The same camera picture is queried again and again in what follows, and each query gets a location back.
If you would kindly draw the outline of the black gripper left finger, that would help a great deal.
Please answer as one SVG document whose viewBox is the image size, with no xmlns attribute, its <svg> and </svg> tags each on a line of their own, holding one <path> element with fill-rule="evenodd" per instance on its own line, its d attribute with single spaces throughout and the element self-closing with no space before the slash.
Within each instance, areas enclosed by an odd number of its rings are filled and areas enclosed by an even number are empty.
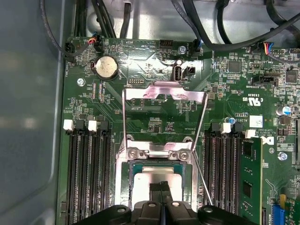
<svg viewBox="0 0 300 225">
<path fill-rule="evenodd" d="M 135 204 L 133 210 L 125 205 L 114 205 L 95 213 L 79 222 L 78 225 L 159 225 L 162 215 L 163 182 L 151 183 L 149 201 Z"/>
</svg>

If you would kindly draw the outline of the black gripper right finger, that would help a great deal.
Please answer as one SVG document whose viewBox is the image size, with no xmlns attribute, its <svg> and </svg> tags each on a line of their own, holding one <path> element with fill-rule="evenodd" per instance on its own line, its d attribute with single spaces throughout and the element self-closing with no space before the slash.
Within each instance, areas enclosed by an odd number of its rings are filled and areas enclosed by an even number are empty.
<svg viewBox="0 0 300 225">
<path fill-rule="evenodd" d="M 253 225 L 249 219 L 237 216 L 221 208 L 205 205 L 197 212 L 185 205 L 185 202 L 176 202 L 167 181 L 162 181 L 162 199 L 165 202 L 170 225 Z"/>
</svg>

